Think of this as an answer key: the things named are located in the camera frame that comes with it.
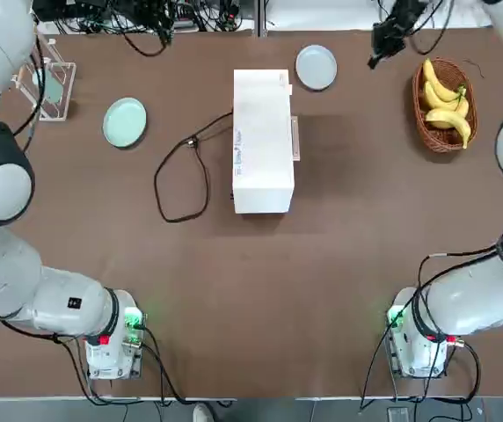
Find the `table surface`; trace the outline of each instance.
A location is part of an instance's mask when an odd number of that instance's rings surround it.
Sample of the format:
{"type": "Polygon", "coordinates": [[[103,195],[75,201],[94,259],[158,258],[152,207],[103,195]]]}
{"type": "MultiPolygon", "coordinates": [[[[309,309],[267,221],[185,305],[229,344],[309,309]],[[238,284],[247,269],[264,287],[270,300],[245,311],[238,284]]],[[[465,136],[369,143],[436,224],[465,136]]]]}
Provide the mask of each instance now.
{"type": "MultiPolygon", "coordinates": [[[[436,33],[421,35],[423,44],[436,33]]],[[[147,49],[155,43],[135,39],[147,49]]],[[[477,101],[477,138],[449,157],[427,152],[415,131],[410,82],[422,58],[406,50],[370,71],[370,33],[189,34],[155,59],[114,36],[63,37],[58,46],[78,66],[73,104],[66,122],[40,124],[29,154],[34,202],[11,229],[45,265],[131,292],[183,395],[359,396],[384,312],[415,283],[419,261],[483,247],[503,230],[503,178],[493,155],[503,120],[503,44],[493,30],[447,31],[436,49],[468,73],[477,101]],[[292,70],[310,43],[335,54],[339,74],[314,93],[291,71],[302,160],[290,212],[234,214],[228,119],[202,143],[212,183],[207,212],[184,224],[162,221],[152,175],[175,142],[231,108],[233,69],[292,70]],[[140,99],[149,115],[144,141],[129,151],[101,134],[107,107],[122,97],[140,99]]],[[[8,96],[1,117],[17,125],[23,104],[8,96]]],[[[203,200],[188,151],[166,166],[159,186],[172,215],[203,200]]],[[[449,264],[432,263],[426,275],[449,264]]],[[[503,396],[503,327],[469,341],[483,364],[480,394],[503,396]]],[[[459,353],[430,394],[466,394],[472,368],[459,353]]],[[[157,369],[147,362],[141,381],[98,387],[156,397],[157,369]]],[[[401,382],[399,393],[421,387],[401,382]]],[[[384,353],[369,394],[392,394],[384,353]]],[[[60,395],[80,395],[65,352],[0,325],[0,397],[60,395]]]]}

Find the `fruit basket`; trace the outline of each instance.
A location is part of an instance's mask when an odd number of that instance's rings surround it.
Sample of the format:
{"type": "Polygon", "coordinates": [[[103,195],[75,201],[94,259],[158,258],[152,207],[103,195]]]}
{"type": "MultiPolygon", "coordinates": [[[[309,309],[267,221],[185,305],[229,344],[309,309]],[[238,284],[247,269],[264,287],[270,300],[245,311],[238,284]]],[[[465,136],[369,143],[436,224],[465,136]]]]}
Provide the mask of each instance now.
{"type": "MultiPolygon", "coordinates": [[[[458,87],[466,87],[466,99],[469,102],[469,112],[466,120],[470,125],[470,138],[468,144],[472,142],[477,134],[478,120],[477,108],[472,92],[472,85],[468,77],[453,62],[436,58],[431,61],[434,66],[435,75],[446,88],[457,91],[458,87]]],[[[412,95],[414,112],[416,114],[416,123],[418,132],[426,146],[435,152],[451,152],[463,148],[463,139],[454,129],[439,129],[426,122],[426,115],[430,111],[426,100],[424,99],[424,71],[423,63],[412,79],[412,95]]]]}

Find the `bunch of bananas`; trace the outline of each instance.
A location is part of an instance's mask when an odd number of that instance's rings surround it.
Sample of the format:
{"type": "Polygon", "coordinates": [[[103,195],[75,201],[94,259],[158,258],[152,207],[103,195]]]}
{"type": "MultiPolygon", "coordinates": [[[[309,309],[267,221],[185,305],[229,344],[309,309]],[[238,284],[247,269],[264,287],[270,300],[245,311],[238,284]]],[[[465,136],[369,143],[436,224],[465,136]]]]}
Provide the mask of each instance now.
{"type": "Polygon", "coordinates": [[[445,88],[435,75],[434,66],[429,59],[424,62],[424,97],[431,108],[426,121],[439,129],[454,127],[463,138],[466,149],[470,139],[470,125],[466,121],[469,101],[464,97],[466,88],[461,85],[457,92],[445,88]]]}

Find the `plate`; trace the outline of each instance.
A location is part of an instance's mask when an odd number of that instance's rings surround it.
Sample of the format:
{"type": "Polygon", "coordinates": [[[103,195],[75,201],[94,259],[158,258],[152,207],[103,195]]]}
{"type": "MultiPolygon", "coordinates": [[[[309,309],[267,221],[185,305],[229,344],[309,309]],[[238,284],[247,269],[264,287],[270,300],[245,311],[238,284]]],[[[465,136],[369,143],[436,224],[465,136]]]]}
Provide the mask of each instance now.
{"type": "Polygon", "coordinates": [[[122,98],[109,107],[103,119],[103,135],[116,148],[132,147],[146,128],[146,109],[135,98],[122,98]]]}
{"type": "Polygon", "coordinates": [[[338,74],[338,63],[323,46],[307,46],[296,57],[296,73],[301,82],[314,91],[330,86],[338,74]]]}

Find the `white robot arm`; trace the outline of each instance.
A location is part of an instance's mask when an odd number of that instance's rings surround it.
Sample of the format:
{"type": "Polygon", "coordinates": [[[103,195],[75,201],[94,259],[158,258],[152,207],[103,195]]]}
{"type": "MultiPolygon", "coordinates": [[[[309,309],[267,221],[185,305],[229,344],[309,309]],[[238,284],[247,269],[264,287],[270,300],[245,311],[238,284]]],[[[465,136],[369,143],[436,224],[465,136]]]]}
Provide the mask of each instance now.
{"type": "MultiPolygon", "coordinates": [[[[503,0],[482,3],[503,38],[503,0]]],[[[404,36],[410,35],[427,4],[397,0],[385,22],[375,24],[371,68],[404,48],[404,36]]],[[[503,122],[496,157],[503,172],[503,122]]],[[[389,311],[392,363],[405,377],[438,376],[447,360],[447,345],[453,345],[456,336],[503,324],[503,235],[473,264],[445,273],[414,296],[416,292],[414,287],[400,291],[389,311]]]]}
{"type": "MultiPolygon", "coordinates": [[[[26,0],[0,0],[0,92],[34,46],[26,0]]],[[[34,192],[34,173],[0,122],[0,226],[19,218],[34,192]]],[[[140,374],[143,324],[130,294],[78,273],[42,265],[37,251],[0,227],[0,319],[86,339],[91,378],[140,374]]]]}

